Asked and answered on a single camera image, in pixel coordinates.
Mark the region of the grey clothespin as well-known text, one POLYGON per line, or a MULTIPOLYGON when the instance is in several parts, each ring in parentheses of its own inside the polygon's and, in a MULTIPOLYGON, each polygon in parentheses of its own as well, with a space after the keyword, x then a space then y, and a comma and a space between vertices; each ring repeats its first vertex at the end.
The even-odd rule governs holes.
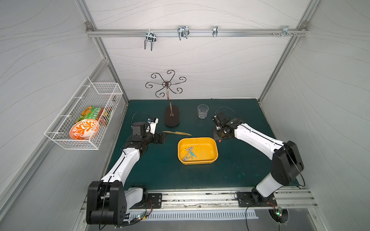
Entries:
POLYGON ((186 152, 186 155, 185 157, 182 159, 183 161, 187 161, 189 159, 193 159, 193 154, 192 154, 192 150, 193 150, 193 147, 189 147, 185 150, 186 152))

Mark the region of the teal clothespin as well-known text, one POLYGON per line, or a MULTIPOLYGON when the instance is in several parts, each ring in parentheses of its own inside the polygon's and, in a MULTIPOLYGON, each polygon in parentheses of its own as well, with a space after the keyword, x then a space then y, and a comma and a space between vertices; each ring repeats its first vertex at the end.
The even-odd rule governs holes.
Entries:
POLYGON ((197 156, 192 151, 190 151, 189 153, 190 153, 191 159, 197 158, 197 156))

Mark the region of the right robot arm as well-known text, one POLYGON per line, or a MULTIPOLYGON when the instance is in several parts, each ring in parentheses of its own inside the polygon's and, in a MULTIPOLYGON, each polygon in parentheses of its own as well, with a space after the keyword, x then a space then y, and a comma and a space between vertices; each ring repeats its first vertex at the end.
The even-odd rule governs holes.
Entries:
POLYGON ((251 200, 255 203, 267 201, 268 198, 283 186, 288 186, 304 170, 304 164, 298 146, 292 142, 283 142, 269 137, 252 128, 244 121, 232 120, 222 113, 214 115, 216 134, 220 139, 232 137, 241 140, 259 150, 272 161, 270 173, 251 191, 251 200))

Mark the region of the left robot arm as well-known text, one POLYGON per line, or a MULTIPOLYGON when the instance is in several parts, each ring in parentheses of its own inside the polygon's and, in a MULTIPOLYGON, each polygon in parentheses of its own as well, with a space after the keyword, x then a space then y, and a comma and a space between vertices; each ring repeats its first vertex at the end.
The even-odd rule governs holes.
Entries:
POLYGON ((147 122, 135 122, 132 135, 122 148, 121 155, 111 170, 100 180, 88 187, 86 222, 89 225, 124 227, 136 224, 146 217, 143 213, 131 220, 126 218, 127 210, 136 204, 145 204, 147 197, 144 186, 124 189, 125 182, 134 165, 144 155, 151 143, 163 144, 165 133, 156 133, 158 118, 147 122))

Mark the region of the yellow plastic storage box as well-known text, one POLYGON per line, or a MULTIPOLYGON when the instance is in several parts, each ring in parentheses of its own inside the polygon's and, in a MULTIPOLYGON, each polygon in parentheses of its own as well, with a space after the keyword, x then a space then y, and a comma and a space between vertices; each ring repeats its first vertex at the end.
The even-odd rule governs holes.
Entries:
POLYGON ((213 138, 185 138, 177 145, 178 159, 184 165, 212 164, 218 157, 216 142, 213 138))

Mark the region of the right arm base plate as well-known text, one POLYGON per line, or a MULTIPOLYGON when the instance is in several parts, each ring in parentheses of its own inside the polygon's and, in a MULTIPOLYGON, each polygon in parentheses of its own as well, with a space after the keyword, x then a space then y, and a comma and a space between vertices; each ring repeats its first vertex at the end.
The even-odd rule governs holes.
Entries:
POLYGON ((258 192, 240 192, 234 193, 234 198, 241 208, 262 208, 262 207, 277 207, 277 202, 274 194, 269 197, 263 197, 258 192))

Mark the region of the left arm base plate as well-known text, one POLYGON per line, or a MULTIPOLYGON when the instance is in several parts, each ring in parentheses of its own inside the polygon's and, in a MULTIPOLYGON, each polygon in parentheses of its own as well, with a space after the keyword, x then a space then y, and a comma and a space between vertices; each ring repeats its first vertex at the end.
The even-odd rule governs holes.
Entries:
POLYGON ((162 196, 163 195, 161 193, 145 194, 142 201, 138 203, 137 207, 139 209, 160 209, 162 207, 162 196))

